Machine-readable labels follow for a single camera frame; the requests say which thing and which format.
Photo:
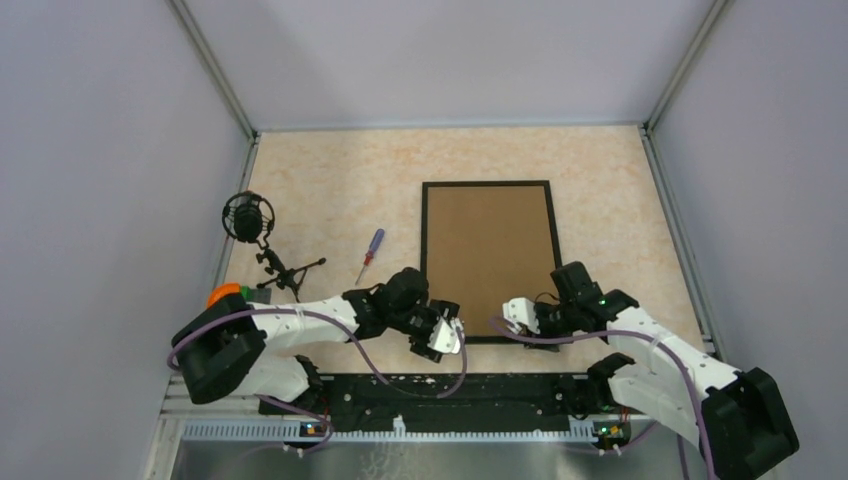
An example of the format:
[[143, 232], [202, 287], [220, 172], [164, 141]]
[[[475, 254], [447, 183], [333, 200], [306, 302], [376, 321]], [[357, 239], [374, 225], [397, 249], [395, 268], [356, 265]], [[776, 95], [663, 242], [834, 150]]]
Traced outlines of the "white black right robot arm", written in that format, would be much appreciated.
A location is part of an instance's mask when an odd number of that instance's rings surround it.
[[535, 344], [599, 338], [614, 354], [586, 385], [600, 412], [635, 409], [696, 447], [711, 479], [758, 479], [800, 448], [775, 379], [700, 351], [621, 290], [605, 292], [583, 263], [551, 274], [552, 303], [515, 298], [503, 306], [515, 333]]

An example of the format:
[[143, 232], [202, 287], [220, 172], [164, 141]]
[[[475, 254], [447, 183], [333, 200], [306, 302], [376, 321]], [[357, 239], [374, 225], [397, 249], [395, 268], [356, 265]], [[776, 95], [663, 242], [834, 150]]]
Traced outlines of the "orange curved toy brick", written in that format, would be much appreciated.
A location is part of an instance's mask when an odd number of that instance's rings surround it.
[[207, 297], [206, 307], [211, 307], [221, 298], [230, 294], [241, 294], [242, 286], [237, 282], [229, 282], [215, 287]]

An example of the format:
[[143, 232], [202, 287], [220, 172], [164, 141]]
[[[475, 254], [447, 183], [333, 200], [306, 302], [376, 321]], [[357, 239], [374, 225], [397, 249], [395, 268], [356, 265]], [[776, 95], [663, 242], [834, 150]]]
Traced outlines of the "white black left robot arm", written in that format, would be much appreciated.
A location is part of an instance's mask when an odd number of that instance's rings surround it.
[[384, 283], [307, 303], [258, 303], [238, 284], [221, 287], [172, 337], [166, 363], [196, 405], [253, 395], [303, 414], [319, 404], [321, 383], [314, 363], [294, 348], [351, 344], [385, 382], [363, 343], [388, 330], [406, 335], [413, 354], [435, 363], [465, 352], [458, 304], [430, 298], [425, 275], [407, 267]]

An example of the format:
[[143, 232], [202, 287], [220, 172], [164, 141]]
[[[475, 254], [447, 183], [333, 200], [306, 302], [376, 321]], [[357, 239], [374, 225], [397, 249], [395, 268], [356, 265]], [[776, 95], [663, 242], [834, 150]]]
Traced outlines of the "black microphone on stand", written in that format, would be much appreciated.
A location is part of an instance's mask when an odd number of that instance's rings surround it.
[[311, 268], [327, 262], [327, 259], [322, 257], [298, 268], [286, 267], [268, 241], [276, 224], [274, 208], [258, 193], [246, 190], [231, 196], [222, 208], [221, 222], [229, 238], [258, 248], [256, 261], [270, 278], [258, 283], [257, 289], [274, 285], [282, 291], [290, 290], [295, 302], [299, 303], [306, 273]]

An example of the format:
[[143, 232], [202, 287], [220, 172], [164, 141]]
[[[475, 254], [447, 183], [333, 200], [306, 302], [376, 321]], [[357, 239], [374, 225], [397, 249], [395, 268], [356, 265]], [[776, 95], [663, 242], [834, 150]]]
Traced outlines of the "black wooden picture frame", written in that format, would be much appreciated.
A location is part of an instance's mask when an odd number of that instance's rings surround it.
[[431, 298], [459, 304], [471, 343], [506, 343], [489, 319], [513, 298], [555, 294], [562, 264], [549, 181], [423, 183], [420, 269]]

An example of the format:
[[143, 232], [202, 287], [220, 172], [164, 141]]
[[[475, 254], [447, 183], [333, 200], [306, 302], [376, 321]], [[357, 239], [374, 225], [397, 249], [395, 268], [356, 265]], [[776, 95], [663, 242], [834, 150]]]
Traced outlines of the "grey brick baseplate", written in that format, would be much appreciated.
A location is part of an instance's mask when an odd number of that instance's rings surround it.
[[259, 303], [259, 304], [271, 304], [272, 303], [272, 290], [268, 288], [256, 289], [251, 288], [249, 290], [249, 302]]

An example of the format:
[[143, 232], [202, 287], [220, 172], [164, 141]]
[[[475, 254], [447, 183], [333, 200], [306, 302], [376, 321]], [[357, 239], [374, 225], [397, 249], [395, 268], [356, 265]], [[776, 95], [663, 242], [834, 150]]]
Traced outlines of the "blue red handled screwdriver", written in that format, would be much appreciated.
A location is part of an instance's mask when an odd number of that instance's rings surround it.
[[374, 233], [374, 235], [373, 235], [373, 237], [372, 237], [372, 239], [371, 239], [371, 241], [368, 245], [366, 253], [364, 255], [362, 267], [361, 267], [359, 274], [357, 275], [357, 278], [356, 278], [355, 283], [354, 283], [355, 286], [358, 286], [361, 283], [362, 278], [363, 278], [366, 270], [368, 269], [368, 267], [370, 266], [370, 264], [374, 260], [376, 253], [377, 253], [377, 251], [379, 250], [379, 248], [382, 244], [384, 236], [385, 236], [385, 230], [383, 228], [378, 228], [375, 231], [375, 233]]

